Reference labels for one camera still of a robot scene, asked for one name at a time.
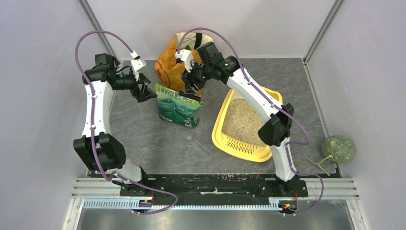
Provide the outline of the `green cat litter bag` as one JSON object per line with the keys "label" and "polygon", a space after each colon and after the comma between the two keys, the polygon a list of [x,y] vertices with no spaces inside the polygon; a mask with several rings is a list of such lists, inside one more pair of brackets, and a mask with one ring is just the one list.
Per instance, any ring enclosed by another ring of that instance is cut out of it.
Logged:
{"label": "green cat litter bag", "polygon": [[179,95],[179,92],[160,84],[155,85],[159,117],[188,128],[196,128],[199,122],[198,111],[203,101]]}

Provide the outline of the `orange paper shopping bag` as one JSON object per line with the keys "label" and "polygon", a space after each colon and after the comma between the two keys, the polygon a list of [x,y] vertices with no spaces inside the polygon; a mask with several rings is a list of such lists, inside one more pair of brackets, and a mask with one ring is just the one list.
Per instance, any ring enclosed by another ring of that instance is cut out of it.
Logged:
{"label": "orange paper shopping bag", "polygon": [[[159,55],[155,63],[155,72],[160,84],[177,92],[184,90],[184,82],[181,80],[180,76],[185,71],[185,66],[176,63],[175,52],[177,51],[177,45],[184,34],[184,32],[177,32],[167,47]],[[183,39],[180,48],[190,50],[194,60],[201,62],[201,58],[199,57],[196,48],[212,41],[213,38],[207,34],[191,32]]]}

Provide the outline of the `yellow litter box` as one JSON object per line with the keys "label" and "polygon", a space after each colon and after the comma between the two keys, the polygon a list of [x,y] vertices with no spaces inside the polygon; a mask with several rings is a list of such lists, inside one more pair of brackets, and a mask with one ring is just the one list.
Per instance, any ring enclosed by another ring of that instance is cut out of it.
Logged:
{"label": "yellow litter box", "polygon": [[246,161],[265,162],[271,149],[258,137],[264,122],[255,109],[231,89],[217,116],[212,142],[221,151]]}

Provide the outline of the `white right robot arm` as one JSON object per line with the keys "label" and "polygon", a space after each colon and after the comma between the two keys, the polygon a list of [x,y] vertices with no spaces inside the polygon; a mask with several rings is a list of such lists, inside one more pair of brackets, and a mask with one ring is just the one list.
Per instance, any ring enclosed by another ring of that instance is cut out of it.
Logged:
{"label": "white right robot arm", "polygon": [[175,52],[176,62],[185,66],[185,71],[180,76],[185,85],[182,96],[196,100],[196,93],[211,79],[221,81],[242,96],[264,122],[258,130],[258,136],[271,149],[276,169],[277,192],[282,196],[289,196],[300,180],[288,146],[293,106],[283,104],[267,93],[249,75],[237,57],[223,57],[214,42],[201,45],[197,48],[197,53],[200,62],[194,59],[190,50],[178,49]]}

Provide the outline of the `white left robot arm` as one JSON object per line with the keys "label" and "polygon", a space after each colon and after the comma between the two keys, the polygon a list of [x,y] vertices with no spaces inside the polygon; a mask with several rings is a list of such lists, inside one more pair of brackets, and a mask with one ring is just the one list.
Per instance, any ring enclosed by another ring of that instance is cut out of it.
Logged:
{"label": "white left robot arm", "polygon": [[115,91],[128,90],[137,102],[156,98],[148,88],[150,80],[140,72],[146,63],[136,53],[124,73],[116,57],[103,53],[95,55],[95,66],[86,70],[82,77],[87,96],[85,126],[81,138],[73,141],[73,148],[88,170],[99,172],[111,180],[123,179],[119,185],[139,196],[150,190],[150,182],[144,179],[145,171],[126,159],[126,152],[111,134],[110,112]]}

